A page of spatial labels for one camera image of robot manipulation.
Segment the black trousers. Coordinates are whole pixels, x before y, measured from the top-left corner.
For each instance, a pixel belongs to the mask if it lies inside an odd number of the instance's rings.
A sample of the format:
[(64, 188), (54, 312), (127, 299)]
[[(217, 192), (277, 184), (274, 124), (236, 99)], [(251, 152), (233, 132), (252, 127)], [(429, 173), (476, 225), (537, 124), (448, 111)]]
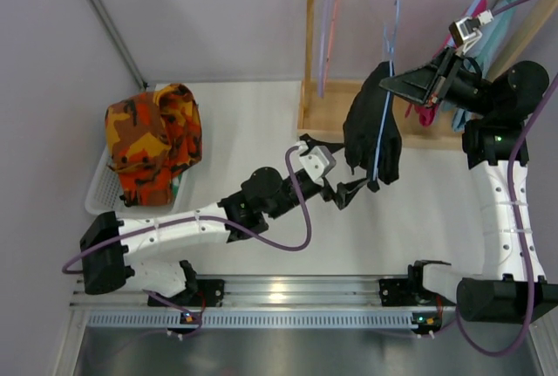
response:
[(351, 103), (343, 124), (344, 157), (350, 169), (362, 168), (367, 188), (376, 193), (380, 183), (399, 179), (402, 138), (392, 112), (393, 99), (379, 83), (390, 76), (383, 61), (371, 72)]

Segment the light blue hanger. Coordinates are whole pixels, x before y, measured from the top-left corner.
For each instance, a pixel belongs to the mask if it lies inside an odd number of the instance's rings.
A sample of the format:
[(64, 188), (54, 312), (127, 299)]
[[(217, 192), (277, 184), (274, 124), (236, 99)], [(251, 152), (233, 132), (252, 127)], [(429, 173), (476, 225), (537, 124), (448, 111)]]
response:
[(378, 65), (377, 71), (382, 72), (374, 90), (379, 92), (376, 101), (379, 107), (376, 113), (379, 115), (378, 126), (374, 128), (375, 140), (373, 141), (373, 155), (370, 165), (370, 177), (368, 189), (378, 192), (380, 184), (390, 185), (399, 179), (399, 161), (402, 151), (402, 137), (398, 130), (397, 122), (393, 114), (394, 93), (381, 85), (385, 79), (391, 79), (395, 75), (396, 43), (400, 19), (400, 0), (394, 1), (394, 19), (391, 30), (384, 25), (383, 30), (383, 53), (385, 60)]

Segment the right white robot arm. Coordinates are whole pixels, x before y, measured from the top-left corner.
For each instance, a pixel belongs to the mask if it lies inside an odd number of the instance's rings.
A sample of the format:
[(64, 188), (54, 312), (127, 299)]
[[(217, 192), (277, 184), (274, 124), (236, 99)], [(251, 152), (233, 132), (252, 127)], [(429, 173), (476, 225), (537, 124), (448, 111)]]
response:
[(388, 62), (379, 63), (350, 105), (344, 156), (366, 177), (342, 186), (343, 202), (360, 188), (375, 192), (399, 177), (402, 137), (392, 112), (395, 97), (418, 103), (446, 100), (473, 111), (461, 139), (480, 204), (482, 271), (466, 274), (428, 260), (409, 269), (417, 291), (454, 303), (466, 321), (532, 323), (557, 305), (557, 287), (548, 282), (534, 248), (526, 197), (527, 128), (550, 90), (547, 70), (534, 61), (521, 61), (487, 80), (445, 49), (398, 75)]

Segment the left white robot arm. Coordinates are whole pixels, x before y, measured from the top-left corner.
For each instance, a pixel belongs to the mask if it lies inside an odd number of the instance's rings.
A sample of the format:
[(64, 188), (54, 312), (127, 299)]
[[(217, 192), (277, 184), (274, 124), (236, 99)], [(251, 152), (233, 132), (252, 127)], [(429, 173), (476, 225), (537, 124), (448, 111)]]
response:
[(113, 211), (98, 215), (82, 236), (79, 260), (85, 293), (105, 295), (123, 288), (154, 292), (170, 298), (195, 289), (188, 261), (172, 262), (169, 255), (188, 246), (260, 239), (268, 219), (300, 208), (307, 227), (310, 212), (304, 203), (319, 195), (342, 203), (326, 176), (336, 165), (341, 143), (301, 136), (285, 157), (296, 154), (300, 170), (288, 166), (282, 177), (272, 167), (260, 167), (238, 192), (205, 208), (151, 218), (120, 218)]

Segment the magenta trousers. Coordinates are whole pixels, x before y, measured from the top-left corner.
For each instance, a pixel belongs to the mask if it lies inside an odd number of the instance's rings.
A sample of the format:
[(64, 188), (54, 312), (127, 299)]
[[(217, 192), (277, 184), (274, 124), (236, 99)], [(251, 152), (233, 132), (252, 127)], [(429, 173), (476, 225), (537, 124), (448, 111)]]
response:
[[(474, 0), (470, 7), (464, 12), (464, 16), (478, 16), (482, 11), (487, 9), (487, 0)], [(439, 106), (427, 108), (409, 104), (405, 111), (407, 119), (412, 112), (418, 115), (418, 123), (423, 127), (429, 127), (437, 117)]]

